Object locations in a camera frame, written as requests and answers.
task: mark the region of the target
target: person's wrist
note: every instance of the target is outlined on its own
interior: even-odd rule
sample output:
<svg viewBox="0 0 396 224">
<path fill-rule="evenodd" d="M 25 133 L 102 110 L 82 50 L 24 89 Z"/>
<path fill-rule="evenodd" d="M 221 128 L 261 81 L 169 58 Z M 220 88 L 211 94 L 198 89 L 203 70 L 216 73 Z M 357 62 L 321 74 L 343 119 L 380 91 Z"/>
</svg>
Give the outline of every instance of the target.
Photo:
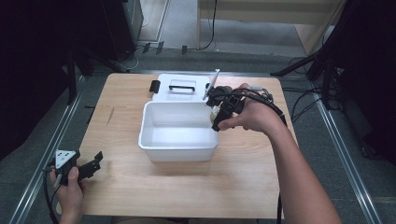
<svg viewBox="0 0 396 224">
<path fill-rule="evenodd" d="M 269 139 L 277 139 L 278 137 L 282 137 L 289 132 L 290 130 L 288 129 L 288 127 L 286 127 L 286 125 L 284 125 L 283 123 L 279 123 L 273 125 L 272 128 L 264 133 L 268 136 Z"/>
<path fill-rule="evenodd" d="M 81 221 L 81 211 L 67 211 L 62 213 L 60 224 L 76 224 Z"/>
</svg>

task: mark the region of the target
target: finger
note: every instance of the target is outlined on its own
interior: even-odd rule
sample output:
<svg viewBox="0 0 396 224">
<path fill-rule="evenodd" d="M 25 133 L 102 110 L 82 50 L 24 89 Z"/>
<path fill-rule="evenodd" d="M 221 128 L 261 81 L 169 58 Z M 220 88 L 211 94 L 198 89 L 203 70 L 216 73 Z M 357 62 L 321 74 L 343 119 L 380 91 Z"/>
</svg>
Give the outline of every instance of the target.
<svg viewBox="0 0 396 224">
<path fill-rule="evenodd" d="M 78 182 L 79 187 L 81 188 L 82 192 L 84 193 L 85 191 L 87 191 L 88 188 L 88 184 L 86 181 L 80 181 Z"/>
<path fill-rule="evenodd" d="M 52 171 L 49 172 L 49 178 L 50 178 L 50 182 L 52 183 L 52 185 L 54 185 L 56 182 L 55 170 L 52 169 Z"/>
<path fill-rule="evenodd" d="M 79 188 L 78 185 L 78 168 L 76 166 L 74 166 L 68 175 L 68 187 L 70 189 L 77 189 Z"/>
<path fill-rule="evenodd" d="M 246 87 L 248 87 L 249 85 L 247 84 L 247 83 L 242 83 L 239 87 L 238 87 L 238 89 L 244 89 L 244 88 L 246 88 Z"/>
<path fill-rule="evenodd" d="M 233 117 L 231 119 L 223 120 L 222 122 L 219 123 L 218 126 L 219 126 L 219 128 L 222 131 L 225 131 L 227 129 L 230 129 L 230 128 L 233 128 L 233 127 L 236 127 L 236 126 L 241 126 L 242 123 L 243 123 L 243 121 L 241 120 L 241 117 L 240 116 L 236 116 L 236 117 Z"/>
</svg>

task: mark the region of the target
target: black handle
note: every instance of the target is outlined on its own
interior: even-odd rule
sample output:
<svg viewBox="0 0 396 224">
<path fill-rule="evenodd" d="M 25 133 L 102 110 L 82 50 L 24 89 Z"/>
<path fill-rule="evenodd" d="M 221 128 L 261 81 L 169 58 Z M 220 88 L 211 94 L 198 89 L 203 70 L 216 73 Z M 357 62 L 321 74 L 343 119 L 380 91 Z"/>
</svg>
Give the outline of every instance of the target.
<svg viewBox="0 0 396 224">
<path fill-rule="evenodd" d="M 186 87 L 186 86 L 169 86 L 169 90 L 172 90 L 172 89 L 174 89 L 174 88 L 177 88 L 177 89 L 191 89 L 191 90 L 195 91 L 195 87 Z"/>
</svg>

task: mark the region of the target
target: hand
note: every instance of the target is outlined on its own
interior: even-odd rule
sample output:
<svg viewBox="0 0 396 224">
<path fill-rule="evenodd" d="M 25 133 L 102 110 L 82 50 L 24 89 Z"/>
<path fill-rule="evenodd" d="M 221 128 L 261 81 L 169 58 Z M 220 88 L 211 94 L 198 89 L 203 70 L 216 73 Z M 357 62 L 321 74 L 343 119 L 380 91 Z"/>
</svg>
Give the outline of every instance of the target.
<svg viewBox="0 0 396 224">
<path fill-rule="evenodd" d="M 56 182 L 55 171 L 50 174 L 52 184 Z M 82 217 L 82 189 L 78 183 L 78 168 L 73 167 L 68 175 L 68 186 L 61 185 L 56 196 L 62 207 L 60 223 L 79 223 Z"/>
<path fill-rule="evenodd" d="M 246 87 L 248 87 L 248 84 L 244 83 L 238 89 Z M 250 129 L 266 135 L 276 132 L 279 128 L 286 128 L 273 109 L 248 98 L 245 98 L 244 110 L 240 115 L 219 123 L 219 128 L 223 131 L 236 126 L 243 126 L 245 130 Z"/>
</svg>

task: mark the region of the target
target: handheld controller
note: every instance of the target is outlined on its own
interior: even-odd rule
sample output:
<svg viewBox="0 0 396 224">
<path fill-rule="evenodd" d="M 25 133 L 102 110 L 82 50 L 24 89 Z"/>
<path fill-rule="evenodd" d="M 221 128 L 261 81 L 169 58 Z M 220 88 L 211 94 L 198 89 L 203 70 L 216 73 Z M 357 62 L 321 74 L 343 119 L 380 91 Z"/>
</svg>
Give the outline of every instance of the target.
<svg viewBox="0 0 396 224">
<path fill-rule="evenodd" d="M 72 169 L 73 166 L 77 166 L 77 159 L 80 154 L 77 151 L 68 151 L 68 150 L 56 150 L 55 152 L 55 174 L 57 176 L 57 180 L 55 183 L 55 188 L 59 187 L 59 185 L 67 186 L 67 176 Z M 90 178 L 93 174 L 99 170 L 100 161 L 103 158 L 102 151 L 100 151 L 95 157 L 93 161 L 90 161 L 80 167 L 78 167 L 78 181 L 81 181 L 84 178 Z"/>
<path fill-rule="evenodd" d="M 242 91 L 251 91 L 252 94 L 245 94 L 242 93 Z M 212 126 L 212 129 L 216 132 L 219 131 L 218 125 L 221 121 L 230 119 L 233 116 L 233 113 L 242 113 L 245 105 L 245 97 L 258 101 L 272 108 L 286 125 L 283 112 L 276 105 L 274 105 L 272 94 L 270 94 L 264 88 L 248 87 L 243 90 L 233 90 L 229 86 L 217 86 L 216 88 L 211 87 L 209 90 L 207 90 L 207 96 L 208 99 L 206 105 L 212 108 L 214 106 L 219 106 L 219 113 L 214 118 Z"/>
</svg>

